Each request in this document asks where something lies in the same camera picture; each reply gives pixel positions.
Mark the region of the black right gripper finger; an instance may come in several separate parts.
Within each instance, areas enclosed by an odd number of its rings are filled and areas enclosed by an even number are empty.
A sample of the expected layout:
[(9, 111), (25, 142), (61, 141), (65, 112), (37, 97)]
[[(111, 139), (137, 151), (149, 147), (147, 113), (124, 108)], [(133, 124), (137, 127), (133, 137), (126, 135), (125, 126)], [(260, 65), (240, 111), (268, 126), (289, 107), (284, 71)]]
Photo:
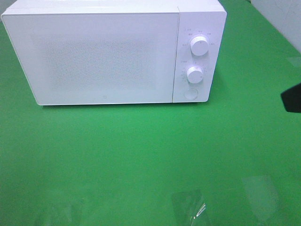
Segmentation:
[(301, 84), (297, 84), (281, 93), (284, 108), (290, 113), (301, 113)]

